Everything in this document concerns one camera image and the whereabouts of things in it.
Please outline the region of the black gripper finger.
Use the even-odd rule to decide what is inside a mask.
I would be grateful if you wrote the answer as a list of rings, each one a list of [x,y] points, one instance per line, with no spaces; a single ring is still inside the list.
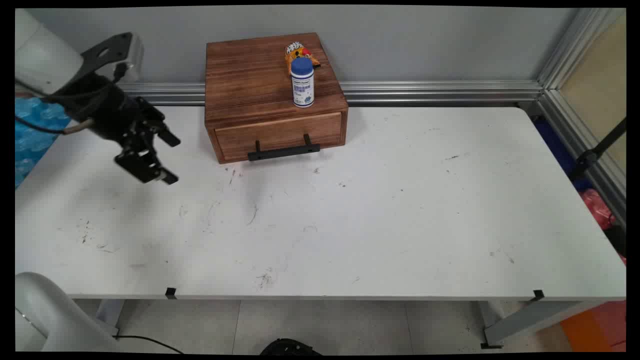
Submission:
[[[153,145],[124,145],[114,161],[141,183],[162,181],[172,185],[179,181],[176,174],[162,165]]]
[[[181,140],[169,130],[169,126],[165,123],[165,115],[160,110],[151,105],[142,96],[137,96],[135,102],[141,111],[142,127],[160,137],[170,147],[176,147],[181,144]]]

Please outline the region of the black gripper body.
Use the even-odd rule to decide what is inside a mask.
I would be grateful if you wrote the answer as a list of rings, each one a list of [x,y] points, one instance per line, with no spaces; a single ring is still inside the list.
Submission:
[[[52,94],[52,101],[99,137],[125,150],[149,150],[162,134],[162,112],[142,96],[129,96],[116,83],[87,74]]]

